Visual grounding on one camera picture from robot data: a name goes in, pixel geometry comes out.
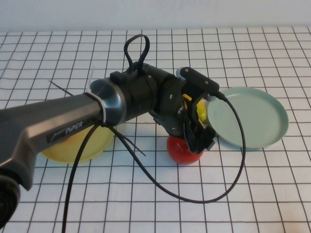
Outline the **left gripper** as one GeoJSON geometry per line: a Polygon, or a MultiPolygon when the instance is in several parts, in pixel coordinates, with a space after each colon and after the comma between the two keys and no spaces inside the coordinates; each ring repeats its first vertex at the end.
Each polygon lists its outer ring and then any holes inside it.
{"type": "MultiPolygon", "coordinates": [[[[157,101],[152,106],[154,121],[166,132],[176,138],[185,140],[192,153],[201,153],[203,125],[197,120],[197,105],[193,101],[157,101]]],[[[205,128],[205,149],[210,150],[214,144],[216,132],[212,127],[205,128]]]]}

